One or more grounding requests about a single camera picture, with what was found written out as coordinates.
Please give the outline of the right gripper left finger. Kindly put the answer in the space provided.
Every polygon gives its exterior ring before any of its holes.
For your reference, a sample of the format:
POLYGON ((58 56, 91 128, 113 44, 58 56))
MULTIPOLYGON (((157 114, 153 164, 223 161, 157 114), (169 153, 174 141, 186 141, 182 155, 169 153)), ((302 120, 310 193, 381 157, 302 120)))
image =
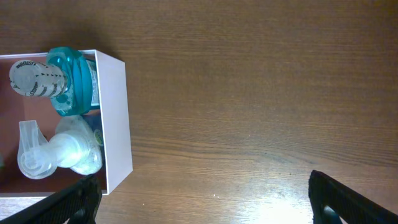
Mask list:
POLYGON ((100 182, 94 174, 11 215, 1 224, 95 224, 101 202, 100 182))

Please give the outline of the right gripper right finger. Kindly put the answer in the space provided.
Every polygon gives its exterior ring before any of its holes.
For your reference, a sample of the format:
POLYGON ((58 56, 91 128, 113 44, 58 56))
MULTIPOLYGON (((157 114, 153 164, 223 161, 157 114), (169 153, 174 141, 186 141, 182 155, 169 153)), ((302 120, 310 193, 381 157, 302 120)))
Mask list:
POLYGON ((397 215, 323 172, 313 170, 308 181, 313 223, 397 223, 397 215))

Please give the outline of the clear spray bottle dark liquid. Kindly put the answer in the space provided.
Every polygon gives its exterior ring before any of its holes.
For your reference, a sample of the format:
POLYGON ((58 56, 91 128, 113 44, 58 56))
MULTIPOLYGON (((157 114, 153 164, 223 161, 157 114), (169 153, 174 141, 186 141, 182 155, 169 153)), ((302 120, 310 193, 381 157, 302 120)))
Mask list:
POLYGON ((50 140, 35 120, 19 123, 17 163, 30 179, 44 179, 58 167, 80 175, 95 174, 103 166, 103 148, 100 114, 63 117, 50 140))

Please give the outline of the blue Listerine mouthwash bottle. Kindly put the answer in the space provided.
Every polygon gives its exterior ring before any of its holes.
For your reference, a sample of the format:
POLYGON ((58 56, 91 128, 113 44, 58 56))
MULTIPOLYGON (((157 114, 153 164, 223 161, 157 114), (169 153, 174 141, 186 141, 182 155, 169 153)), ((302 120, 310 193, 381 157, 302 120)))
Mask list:
POLYGON ((20 95, 49 98, 61 116, 100 107, 96 62, 70 47, 51 49, 44 63, 27 59, 14 63, 9 79, 20 95))

